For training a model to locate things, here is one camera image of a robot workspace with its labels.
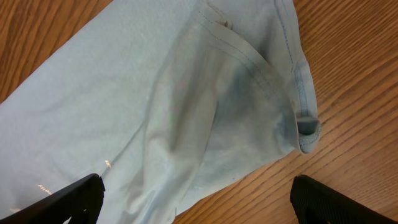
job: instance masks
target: crumpled fabric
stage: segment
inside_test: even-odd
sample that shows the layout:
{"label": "crumpled fabric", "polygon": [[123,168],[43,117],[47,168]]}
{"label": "crumpled fabric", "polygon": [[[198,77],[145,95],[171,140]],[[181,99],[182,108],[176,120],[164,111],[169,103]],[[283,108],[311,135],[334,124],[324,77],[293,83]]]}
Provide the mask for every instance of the crumpled fabric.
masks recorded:
{"label": "crumpled fabric", "polygon": [[291,0],[115,0],[0,105],[0,218],[90,174],[172,223],[320,135]]}

